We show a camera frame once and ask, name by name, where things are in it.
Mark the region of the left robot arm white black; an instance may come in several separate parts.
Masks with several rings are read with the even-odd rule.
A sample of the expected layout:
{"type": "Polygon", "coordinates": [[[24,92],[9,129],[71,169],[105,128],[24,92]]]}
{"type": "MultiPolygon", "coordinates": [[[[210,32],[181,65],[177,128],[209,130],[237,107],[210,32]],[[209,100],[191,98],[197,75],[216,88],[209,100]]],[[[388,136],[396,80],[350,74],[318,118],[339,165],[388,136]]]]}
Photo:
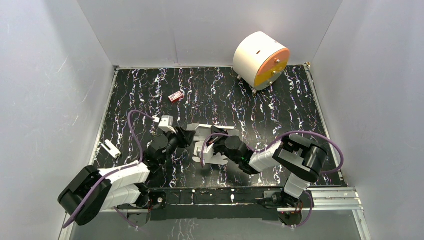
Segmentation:
{"type": "Polygon", "coordinates": [[[112,168],[84,167],[58,196],[58,203],[70,215],[62,227],[72,223],[86,225],[99,212],[121,205],[146,207],[150,191],[145,183],[171,160],[178,148],[188,148],[195,135],[194,130],[176,127],[175,133],[156,136],[143,151],[142,158],[130,164],[112,168]]]}

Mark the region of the white cardboard box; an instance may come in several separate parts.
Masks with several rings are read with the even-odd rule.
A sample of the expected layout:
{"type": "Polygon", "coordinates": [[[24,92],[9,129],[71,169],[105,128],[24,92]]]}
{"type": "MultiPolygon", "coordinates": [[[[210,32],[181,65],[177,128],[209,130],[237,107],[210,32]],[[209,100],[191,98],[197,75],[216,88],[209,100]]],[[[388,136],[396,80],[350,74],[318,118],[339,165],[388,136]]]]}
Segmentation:
{"type": "Polygon", "coordinates": [[[214,150],[213,140],[221,140],[223,136],[208,137],[212,133],[222,133],[229,136],[239,136],[240,131],[234,126],[219,126],[209,124],[192,123],[187,125],[187,130],[195,131],[194,135],[194,150],[192,160],[196,163],[201,163],[202,147],[207,140],[203,149],[203,163],[211,165],[225,166],[228,164],[228,158],[214,150]]]}

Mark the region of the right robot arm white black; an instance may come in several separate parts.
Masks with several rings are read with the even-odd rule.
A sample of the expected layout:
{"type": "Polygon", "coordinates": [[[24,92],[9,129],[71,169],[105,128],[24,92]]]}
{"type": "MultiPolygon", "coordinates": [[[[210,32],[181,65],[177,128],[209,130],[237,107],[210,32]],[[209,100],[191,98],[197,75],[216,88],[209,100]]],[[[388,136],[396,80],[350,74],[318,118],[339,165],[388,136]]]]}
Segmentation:
{"type": "Polygon", "coordinates": [[[254,151],[236,135],[213,126],[211,136],[205,141],[213,155],[220,154],[248,175],[282,166],[290,172],[280,192],[265,191],[258,204],[265,208],[297,207],[302,194],[319,180],[328,157],[325,148],[315,141],[303,137],[305,131],[287,132],[263,150],[254,151]]]}

